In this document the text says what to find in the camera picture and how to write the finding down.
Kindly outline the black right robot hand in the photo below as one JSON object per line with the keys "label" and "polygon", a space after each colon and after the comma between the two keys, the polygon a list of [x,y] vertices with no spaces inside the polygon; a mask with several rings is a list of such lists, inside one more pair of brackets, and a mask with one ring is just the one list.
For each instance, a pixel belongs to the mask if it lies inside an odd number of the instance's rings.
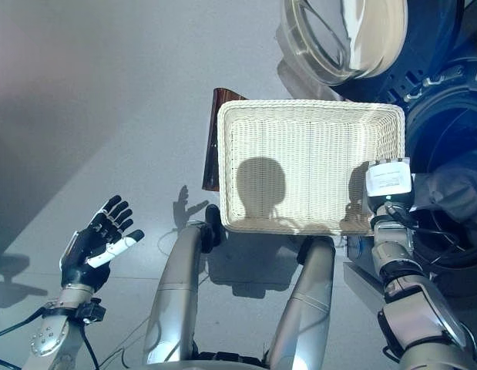
{"label": "black right robot hand", "polygon": [[371,161],[365,173],[367,205],[373,214],[386,202],[410,210],[414,204],[410,158]]}

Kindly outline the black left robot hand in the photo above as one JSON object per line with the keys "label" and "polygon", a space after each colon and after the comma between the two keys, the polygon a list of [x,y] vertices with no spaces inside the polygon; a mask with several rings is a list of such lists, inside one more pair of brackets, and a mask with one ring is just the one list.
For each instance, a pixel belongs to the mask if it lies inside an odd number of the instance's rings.
{"label": "black left robot hand", "polygon": [[115,195],[72,235],[59,262],[62,287],[82,284],[97,292],[107,282],[110,262],[144,238],[141,230],[126,233],[132,214],[129,203]]}

